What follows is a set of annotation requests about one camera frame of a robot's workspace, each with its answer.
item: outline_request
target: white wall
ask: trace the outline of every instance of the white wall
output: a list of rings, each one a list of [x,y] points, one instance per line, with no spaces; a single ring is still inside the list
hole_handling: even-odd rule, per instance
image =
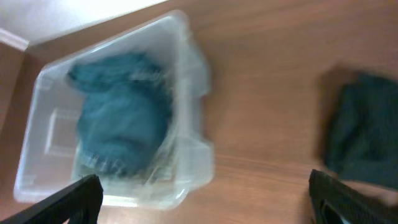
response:
[[[0,0],[0,28],[43,42],[166,0]]]

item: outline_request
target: baseboard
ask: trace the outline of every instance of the baseboard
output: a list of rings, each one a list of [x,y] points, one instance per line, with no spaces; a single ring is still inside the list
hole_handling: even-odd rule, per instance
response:
[[[0,42],[5,43],[18,50],[25,51],[29,45],[29,41],[19,37],[9,31],[0,28]]]

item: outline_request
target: clear plastic bin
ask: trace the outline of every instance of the clear plastic bin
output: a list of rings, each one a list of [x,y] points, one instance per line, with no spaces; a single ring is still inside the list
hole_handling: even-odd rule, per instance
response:
[[[84,97],[66,82],[75,63],[128,51],[146,52],[174,83],[175,176],[172,181],[133,187],[102,183],[103,205],[174,208],[214,175],[213,148],[202,138],[201,97],[210,90],[210,70],[190,37],[187,18],[173,11],[140,27],[46,65],[36,79],[14,197],[38,202],[76,179],[76,122]]]

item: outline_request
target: teal fabric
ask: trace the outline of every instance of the teal fabric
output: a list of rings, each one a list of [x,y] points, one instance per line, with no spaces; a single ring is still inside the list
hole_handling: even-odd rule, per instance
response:
[[[172,116],[163,73],[137,53],[70,70],[71,85],[86,94],[77,124],[82,164],[119,176],[134,175],[150,164]]]

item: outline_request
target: wooden table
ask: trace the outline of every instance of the wooden table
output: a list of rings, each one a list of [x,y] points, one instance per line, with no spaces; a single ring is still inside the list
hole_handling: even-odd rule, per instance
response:
[[[172,9],[189,16],[213,70],[205,135],[215,144],[215,178],[175,210],[103,207],[99,222],[310,223],[308,178],[322,169],[322,136],[341,85],[359,68],[398,78],[393,0],[169,0],[31,47],[0,139],[10,158],[10,195],[1,202],[8,215],[26,207],[11,192],[41,67]]]

